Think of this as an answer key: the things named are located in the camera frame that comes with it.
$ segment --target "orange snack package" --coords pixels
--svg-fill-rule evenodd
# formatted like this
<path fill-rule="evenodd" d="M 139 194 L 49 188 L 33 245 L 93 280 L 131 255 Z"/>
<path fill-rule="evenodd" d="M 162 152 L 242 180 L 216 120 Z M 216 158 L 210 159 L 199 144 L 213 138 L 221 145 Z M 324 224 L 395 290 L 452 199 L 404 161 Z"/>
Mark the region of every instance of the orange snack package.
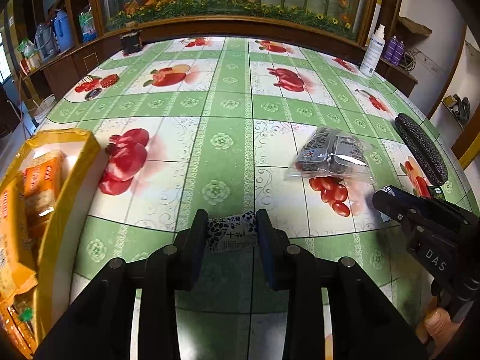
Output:
<path fill-rule="evenodd" d="M 46 222 L 54 209 L 60 193 L 62 161 L 63 152 L 56 149 L 33 159 L 25 169 L 25 212 L 29 228 Z"/>
<path fill-rule="evenodd" d="M 18 319 L 18 314 L 12 307 L 7 307 L 0 298 L 0 328 L 3 328 L 18 350 L 27 359 L 33 358 L 37 343 L 28 326 Z"/>
<path fill-rule="evenodd" d="M 6 307 L 16 294 L 37 285 L 22 192 L 23 178 L 18 173 L 0 195 L 0 296 Z"/>

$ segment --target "patterned black case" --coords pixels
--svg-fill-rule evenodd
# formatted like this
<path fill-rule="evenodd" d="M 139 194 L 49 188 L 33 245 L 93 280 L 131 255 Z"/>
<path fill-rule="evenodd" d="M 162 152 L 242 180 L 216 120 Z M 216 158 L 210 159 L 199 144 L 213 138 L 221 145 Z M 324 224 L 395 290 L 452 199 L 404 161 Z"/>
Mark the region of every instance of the patterned black case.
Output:
<path fill-rule="evenodd" d="M 398 114 L 395 128 L 408 146 L 432 185 L 437 187 L 448 180 L 448 169 L 429 136 L 411 117 Z"/>

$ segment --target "bottle cap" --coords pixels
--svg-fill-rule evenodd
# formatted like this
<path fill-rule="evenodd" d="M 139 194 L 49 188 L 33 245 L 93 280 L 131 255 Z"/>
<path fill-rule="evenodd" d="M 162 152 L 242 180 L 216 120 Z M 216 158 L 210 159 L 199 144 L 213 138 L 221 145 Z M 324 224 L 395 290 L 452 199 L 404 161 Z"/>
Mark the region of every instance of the bottle cap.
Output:
<path fill-rule="evenodd" d="M 383 37 L 385 36 L 385 33 L 383 32 L 383 30 L 385 30 L 385 26 L 383 24 L 380 24 L 378 26 L 377 31 L 375 32 L 375 35 L 383 39 Z"/>

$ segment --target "bottle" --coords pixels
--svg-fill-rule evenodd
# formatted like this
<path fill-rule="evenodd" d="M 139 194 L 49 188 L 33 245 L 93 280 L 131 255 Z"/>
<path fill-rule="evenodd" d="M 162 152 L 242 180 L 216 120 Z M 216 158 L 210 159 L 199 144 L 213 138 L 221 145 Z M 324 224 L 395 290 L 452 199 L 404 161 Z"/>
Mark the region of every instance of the bottle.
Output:
<path fill-rule="evenodd" d="M 385 26 L 380 24 L 377 31 L 371 35 L 370 43 L 360 65 L 360 71 L 368 77 L 374 75 L 375 68 L 382 55 L 383 46 L 385 46 L 384 29 Z"/>
<path fill-rule="evenodd" d="M 397 38 L 392 36 L 390 40 L 387 43 L 387 47 L 385 47 L 385 50 L 383 50 L 383 59 L 386 59 L 387 61 L 390 61 L 392 59 L 392 55 L 395 51 L 395 47 L 398 44 Z"/>
<path fill-rule="evenodd" d="M 405 51 L 405 45 L 403 44 L 403 40 L 397 44 L 395 47 L 395 51 L 393 52 L 392 59 L 390 60 L 390 63 L 394 66 L 398 65 L 398 62 L 400 62 L 400 59 Z"/>

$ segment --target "yellow box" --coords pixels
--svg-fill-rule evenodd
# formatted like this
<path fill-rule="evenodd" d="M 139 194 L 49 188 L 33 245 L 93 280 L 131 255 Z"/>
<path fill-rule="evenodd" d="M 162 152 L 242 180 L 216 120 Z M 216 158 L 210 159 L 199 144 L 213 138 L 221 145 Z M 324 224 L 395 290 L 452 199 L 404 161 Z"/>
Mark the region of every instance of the yellow box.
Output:
<path fill-rule="evenodd" d="M 61 149 L 62 188 L 38 249 L 34 289 L 34 334 L 40 344 L 68 308 L 80 234 L 108 157 L 91 131 L 44 130 L 28 139 L 6 171 L 2 191 L 18 171 L 51 150 Z"/>

